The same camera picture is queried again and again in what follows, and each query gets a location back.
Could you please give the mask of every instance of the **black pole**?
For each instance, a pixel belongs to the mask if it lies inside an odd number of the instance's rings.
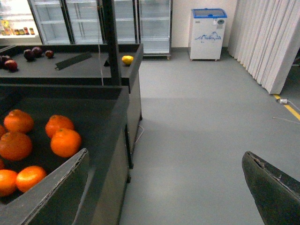
[[[104,12],[105,36],[112,76],[112,85],[121,86],[121,69],[115,23],[114,2],[113,0],[102,0],[102,4]]]

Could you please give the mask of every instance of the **display refrigerator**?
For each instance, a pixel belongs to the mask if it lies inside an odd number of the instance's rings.
[[[101,0],[2,0],[2,2],[14,2],[12,4],[16,5],[16,10],[22,13],[22,16],[24,14],[31,16],[31,27],[34,27],[44,45],[106,43]],[[17,7],[20,4],[16,2],[22,2],[26,6]],[[119,44],[143,43],[144,55],[170,56],[172,0],[113,2]],[[15,15],[13,10],[8,10],[7,14]]]
[[[0,21],[1,46],[41,44],[27,0],[1,0]]]

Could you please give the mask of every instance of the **lemon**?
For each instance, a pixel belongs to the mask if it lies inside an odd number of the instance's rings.
[[[133,58],[131,55],[124,55],[124,56],[122,57],[122,62],[123,62],[125,65],[129,66],[129,65],[132,63],[133,59],[134,59],[134,58]]]

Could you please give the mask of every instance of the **chest freezer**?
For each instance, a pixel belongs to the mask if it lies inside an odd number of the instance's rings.
[[[219,60],[226,12],[220,8],[192,9],[188,40],[191,60]]]

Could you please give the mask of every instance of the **dark red fruit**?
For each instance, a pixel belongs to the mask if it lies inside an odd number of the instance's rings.
[[[41,57],[43,54],[43,50],[40,47],[34,47],[32,51],[36,57]]]
[[[18,64],[14,60],[8,60],[5,62],[4,65],[10,71],[16,71],[18,69]]]
[[[11,60],[10,56],[9,55],[2,55],[0,56],[0,67],[1,68],[5,68],[5,62],[8,61],[8,60]]]
[[[45,56],[47,56],[49,59],[51,59],[54,56],[54,52],[52,50],[48,50],[45,52]]]
[[[27,49],[24,51],[24,57],[27,59],[27,61],[33,61],[35,58],[35,54],[33,53],[32,50]]]

